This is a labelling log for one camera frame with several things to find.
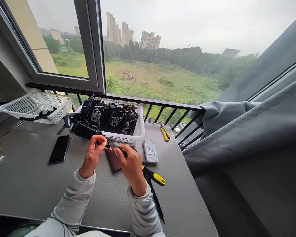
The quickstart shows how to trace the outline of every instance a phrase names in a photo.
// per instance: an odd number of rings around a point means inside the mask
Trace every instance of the black smartphone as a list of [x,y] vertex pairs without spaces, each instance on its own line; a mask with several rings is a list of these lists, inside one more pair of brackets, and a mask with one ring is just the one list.
[[70,135],[59,136],[55,143],[53,152],[49,158],[48,164],[62,162],[66,159],[70,142]]

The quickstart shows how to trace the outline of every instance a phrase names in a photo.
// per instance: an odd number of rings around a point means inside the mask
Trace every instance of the sky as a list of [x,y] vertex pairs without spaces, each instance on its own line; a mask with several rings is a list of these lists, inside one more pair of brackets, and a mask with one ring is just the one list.
[[[39,27],[74,33],[78,26],[73,0],[28,0]],[[263,53],[295,20],[296,0],[102,0],[102,29],[107,35],[106,12],[134,30],[160,35],[159,48],[201,47],[238,55]]]

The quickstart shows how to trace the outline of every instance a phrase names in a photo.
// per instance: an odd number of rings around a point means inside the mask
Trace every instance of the person's left hand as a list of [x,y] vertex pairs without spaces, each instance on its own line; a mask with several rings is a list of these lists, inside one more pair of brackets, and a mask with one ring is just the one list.
[[[101,142],[101,145],[95,144],[96,140],[99,140],[99,142]],[[96,168],[99,162],[100,153],[105,149],[105,145],[107,143],[108,141],[102,135],[92,136],[90,143],[86,149],[85,159],[78,171],[81,177],[90,178],[93,175],[93,170]]]

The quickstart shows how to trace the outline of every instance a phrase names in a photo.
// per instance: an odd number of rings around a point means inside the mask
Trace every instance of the gray desk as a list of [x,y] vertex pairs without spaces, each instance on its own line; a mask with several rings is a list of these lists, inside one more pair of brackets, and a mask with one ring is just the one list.
[[[45,220],[61,199],[73,172],[82,164],[87,140],[72,135],[67,160],[47,166],[62,123],[24,122],[2,138],[0,214]],[[155,183],[164,213],[166,236],[217,237],[217,231],[173,134],[165,142],[157,124],[145,124],[145,139],[155,142],[159,163],[150,166],[166,180]],[[65,129],[61,135],[69,134]],[[143,156],[142,140],[134,143]],[[130,231],[127,180],[112,173],[104,153],[96,168],[96,184],[82,225]]]
[[9,131],[10,129],[12,129],[14,126],[18,125],[21,122],[22,121],[20,121],[19,119],[13,116],[10,116],[7,119],[3,120],[0,123],[0,136],[2,136],[5,132]]

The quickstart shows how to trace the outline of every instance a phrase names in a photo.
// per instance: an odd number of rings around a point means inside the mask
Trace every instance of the grass field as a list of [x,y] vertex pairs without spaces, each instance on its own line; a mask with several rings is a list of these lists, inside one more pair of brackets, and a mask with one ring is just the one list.
[[[58,73],[88,78],[83,54],[71,58],[71,62],[66,66],[61,65],[64,64],[62,55],[60,53],[53,56],[59,56],[59,61],[55,62]],[[134,78],[128,79],[127,75],[123,78],[122,72],[127,72]],[[153,64],[114,60],[105,64],[105,74],[115,77],[120,95],[173,102],[182,99],[183,103],[201,104],[215,100],[222,93],[214,78],[188,72],[167,62]],[[144,107],[144,115],[147,110],[148,107]],[[159,106],[153,107],[148,117],[156,118],[159,110]],[[189,117],[183,120],[185,123],[189,121]]]

